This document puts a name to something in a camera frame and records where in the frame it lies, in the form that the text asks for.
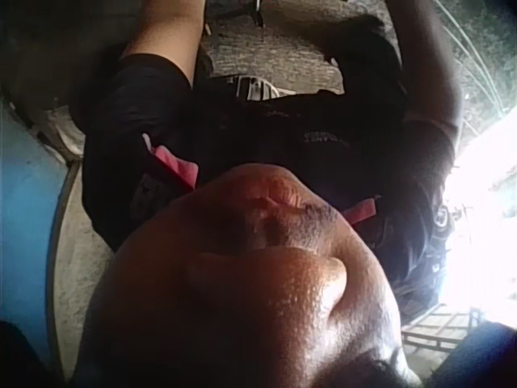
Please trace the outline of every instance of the concrete floor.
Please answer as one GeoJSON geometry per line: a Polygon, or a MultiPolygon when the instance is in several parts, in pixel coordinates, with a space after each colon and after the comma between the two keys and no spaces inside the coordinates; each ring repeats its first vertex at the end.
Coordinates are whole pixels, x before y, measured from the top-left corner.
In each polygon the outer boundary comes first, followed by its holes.
{"type": "MultiPolygon", "coordinates": [[[[469,57],[459,45],[455,46],[468,96],[465,117],[469,127],[462,140],[466,145],[476,133],[483,132],[498,119],[487,74],[493,80],[501,105],[505,108],[517,105],[517,32],[507,15],[488,12],[482,0],[443,2],[471,36],[487,70],[474,65],[473,54],[469,57]]],[[[2,72],[4,85],[30,112],[66,105],[73,85],[88,79],[99,50],[124,42],[132,34],[140,6],[137,0],[67,3],[43,0],[38,3],[33,17],[27,17],[20,10],[32,3],[31,0],[16,2],[18,13],[15,15],[20,19],[25,16],[26,23],[18,28],[9,47],[3,47],[0,57],[5,70],[2,72]]],[[[378,0],[351,0],[349,3],[270,0],[265,3],[265,29],[256,28],[247,17],[211,23],[213,34],[205,38],[204,45],[214,60],[216,74],[260,75],[272,80],[277,87],[296,92],[322,88],[341,91],[338,71],[323,61],[313,43],[297,34],[299,27],[368,12],[386,22],[388,35],[395,41],[385,6],[378,0]]],[[[467,45],[454,23],[447,17],[444,20],[460,45],[467,45]]],[[[54,295],[66,376],[74,369],[87,302],[110,257],[111,252],[92,231],[84,214],[78,177],[61,230],[54,295]]]]}
{"type": "Polygon", "coordinates": [[[112,257],[82,207],[81,179],[79,172],[61,226],[54,273],[57,341],[66,378],[74,371],[91,294],[112,257]]]}

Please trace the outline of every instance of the lips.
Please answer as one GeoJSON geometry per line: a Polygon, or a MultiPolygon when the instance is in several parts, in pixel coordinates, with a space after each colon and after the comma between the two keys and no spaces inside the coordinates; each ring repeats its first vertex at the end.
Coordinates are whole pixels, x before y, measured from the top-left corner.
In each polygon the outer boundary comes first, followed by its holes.
{"type": "Polygon", "coordinates": [[[221,182],[218,200],[230,207],[262,205],[301,209],[308,203],[306,188],[279,167],[254,167],[221,182]]]}

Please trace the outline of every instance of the black shirt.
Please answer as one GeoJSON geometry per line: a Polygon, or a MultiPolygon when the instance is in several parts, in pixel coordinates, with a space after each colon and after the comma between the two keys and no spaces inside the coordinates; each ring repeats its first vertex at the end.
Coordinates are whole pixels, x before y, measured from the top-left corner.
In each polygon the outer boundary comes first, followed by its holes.
{"type": "Polygon", "coordinates": [[[275,164],[338,211],[355,214],[354,227],[389,280],[403,280],[432,235],[454,159],[439,128],[403,122],[404,115],[390,101],[326,91],[243,103],[192,90],[164,58],[132,55],[120,63],[88,124],[84,206],[116,251],[196,185],[243,163],[275,164]],[[365,203],[374,212],[361,217],[365,203]]]}

